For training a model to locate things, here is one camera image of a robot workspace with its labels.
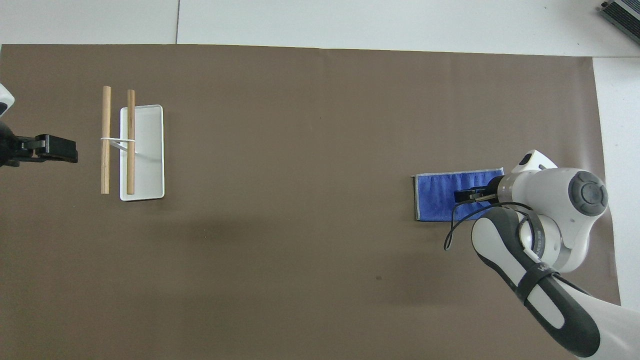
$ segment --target black strap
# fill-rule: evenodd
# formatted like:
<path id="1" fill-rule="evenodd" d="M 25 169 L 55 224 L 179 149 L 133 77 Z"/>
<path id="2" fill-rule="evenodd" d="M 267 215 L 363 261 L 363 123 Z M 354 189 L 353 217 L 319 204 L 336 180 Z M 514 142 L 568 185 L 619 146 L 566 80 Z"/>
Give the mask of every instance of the black strap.
<path id="1" fill-rule="evenodd" d="M 540 282 L 540 279 L 551 274 L 559 274 L 559 272 L 547 263 L 536 263 L 528 268 L 520 280 L 520 283 L 518 283 L 518 288 L 515 290 L 518 299 L 524 303 L 527 297 L 529 297 L 531 290 Z"/>

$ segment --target blue cloth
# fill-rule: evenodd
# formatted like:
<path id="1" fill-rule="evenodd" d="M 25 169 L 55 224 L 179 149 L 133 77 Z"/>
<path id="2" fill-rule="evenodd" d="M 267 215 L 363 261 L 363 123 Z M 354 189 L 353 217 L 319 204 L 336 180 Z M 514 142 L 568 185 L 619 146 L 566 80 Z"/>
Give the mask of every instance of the blue cloth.
<path id="1" fill-rule="evenodd" d="M 476 186 L 486 186 L 491 179 L 504 175 L 503 168 L 464 172 L 417 174 L 415 186 L 415 219 L 418 221 L 451 221 L 451 209 L 456 204 L 453 192 Z M 456 220 L 488 205 L 487 202 L 464 204 L 456 209 Z M 477 219 L 482 213 L 469 220 Z"/>

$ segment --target gray joint cap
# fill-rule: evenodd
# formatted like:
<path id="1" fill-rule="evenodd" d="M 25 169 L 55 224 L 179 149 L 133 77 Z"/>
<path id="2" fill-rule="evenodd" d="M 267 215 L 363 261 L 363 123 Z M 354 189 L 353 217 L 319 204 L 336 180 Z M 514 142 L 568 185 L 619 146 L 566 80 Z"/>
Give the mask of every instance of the gray joint cap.
<path id="1" fill-rule="evenodd" d="M 609 195 L 602 180 L 588 171 L 579 171 L 569 182 L 569 199 L 581 213 L 595 217 L 607 208 Z"/>

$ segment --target white panel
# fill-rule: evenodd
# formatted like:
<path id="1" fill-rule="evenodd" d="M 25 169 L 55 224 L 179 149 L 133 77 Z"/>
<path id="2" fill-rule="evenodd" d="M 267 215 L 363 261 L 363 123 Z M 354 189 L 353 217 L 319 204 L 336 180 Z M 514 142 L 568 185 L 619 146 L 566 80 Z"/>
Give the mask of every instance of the white panel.
<path id="1" fill-rule="evenodd" d="M 179 44 L 640 56 L 585 0 L 181 0 Z"/>
<path id="2" fill-rule="evenodd" d="M 620 301 L 640 311 L 640 58 L 596 58 L 593 68 Z"/>
<path id="3" fill-rule="evenodd" d="M 0 44 L 174 44 L 178 0 L 0 1 Z"/>

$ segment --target folded towel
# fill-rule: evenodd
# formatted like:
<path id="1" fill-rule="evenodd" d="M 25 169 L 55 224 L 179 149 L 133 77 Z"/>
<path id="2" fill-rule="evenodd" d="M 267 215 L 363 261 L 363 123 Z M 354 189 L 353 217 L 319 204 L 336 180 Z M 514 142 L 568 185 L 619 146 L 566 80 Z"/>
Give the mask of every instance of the folded towel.
<path id="1" fill-rule="evenodd" d="M 475 186 L 485 186 L 496 176 L 504 175 L 503 168 L 486 170 L 417 174 L 413 177 L 415 188 L 415 219 L 418 221 L 451 221 L 451 209 L 456 204 L 453 192 Z M 456 209 L 459 220 L 471 212 L 488 205 L 486 202 L 466 204 Z M 469 218 L 477 219 L 478 213 Z"/>

